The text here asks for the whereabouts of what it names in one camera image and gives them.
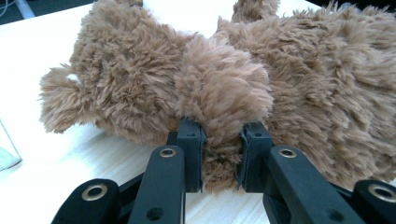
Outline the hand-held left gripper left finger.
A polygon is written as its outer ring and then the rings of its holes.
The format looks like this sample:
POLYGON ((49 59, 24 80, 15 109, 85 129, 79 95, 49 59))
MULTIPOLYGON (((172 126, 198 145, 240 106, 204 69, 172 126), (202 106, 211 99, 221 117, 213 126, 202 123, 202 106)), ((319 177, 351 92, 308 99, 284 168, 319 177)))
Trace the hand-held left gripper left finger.
POLYGON ((180 147, 185 156, 185 188, 188 193, 203 189, 202 164, 206 136, 202 127, 191 119, 182 119, 177 131, 170 132, 167 145, 180 147))

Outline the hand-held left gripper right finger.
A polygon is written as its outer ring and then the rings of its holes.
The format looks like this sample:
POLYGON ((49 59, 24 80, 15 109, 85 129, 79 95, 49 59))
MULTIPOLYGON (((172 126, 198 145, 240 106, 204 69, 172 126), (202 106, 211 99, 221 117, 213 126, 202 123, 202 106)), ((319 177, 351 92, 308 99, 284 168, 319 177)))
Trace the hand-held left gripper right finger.
POLYGON ((262 192, 262 159, 273 147, 272 135, 261 122, 251 122, 243 127, 242 159, 237 169, 237 188, 245 192, 262 192))

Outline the brown teddy bear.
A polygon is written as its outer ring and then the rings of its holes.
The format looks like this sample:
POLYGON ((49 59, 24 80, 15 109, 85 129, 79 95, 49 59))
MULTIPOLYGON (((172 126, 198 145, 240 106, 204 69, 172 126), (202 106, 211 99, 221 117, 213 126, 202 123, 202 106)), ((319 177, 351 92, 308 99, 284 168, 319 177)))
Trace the brown teddy bear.
POLYGON ((243 127, 261 122, 331 182, 396 179, 396 14, 329 6, 289 17, 237 0, 210 37, 161 24, 143 0, 97 0, 70 61, 41 79, 49 132, 77 123, 161 145, 182 118, 206 140, 203 182, 236 184, 243 127))

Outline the clear plastic bag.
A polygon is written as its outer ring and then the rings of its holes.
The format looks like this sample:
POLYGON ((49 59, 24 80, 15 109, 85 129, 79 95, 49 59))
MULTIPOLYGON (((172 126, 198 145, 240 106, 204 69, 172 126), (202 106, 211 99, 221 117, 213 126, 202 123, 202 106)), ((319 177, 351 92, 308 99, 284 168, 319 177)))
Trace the clear plastic bag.
POLYGON ((21 155, 15 148, 7 130, 0 120, 0 172, 18 165, 21 155))

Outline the white metal stand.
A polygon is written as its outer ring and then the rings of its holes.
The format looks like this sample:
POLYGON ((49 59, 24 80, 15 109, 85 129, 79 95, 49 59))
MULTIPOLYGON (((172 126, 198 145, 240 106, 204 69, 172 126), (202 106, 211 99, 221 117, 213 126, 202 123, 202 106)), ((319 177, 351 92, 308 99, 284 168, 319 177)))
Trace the white metal stand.
POLYGON ((15 0, 15 4, 21 13, 21 16, 27 20, 32 19, 35 17, 35 13, 31 9, 30 5, 28 4, 27 0, 15 0))

